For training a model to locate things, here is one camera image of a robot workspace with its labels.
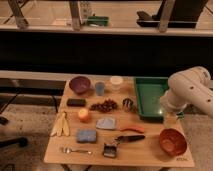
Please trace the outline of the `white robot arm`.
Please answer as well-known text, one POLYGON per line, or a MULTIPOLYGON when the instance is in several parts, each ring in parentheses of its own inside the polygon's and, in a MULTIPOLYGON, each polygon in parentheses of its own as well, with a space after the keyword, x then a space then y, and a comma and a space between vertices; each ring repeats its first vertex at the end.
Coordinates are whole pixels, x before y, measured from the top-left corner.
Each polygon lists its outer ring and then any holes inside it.
POLYGON ((213 91, 207 87, 210 80, 209 71, 200 66, 176 72, 168 78, 168 89, 159 99, 166 128, 176 124, 177 115, 188 104, 213 118, 213 91))

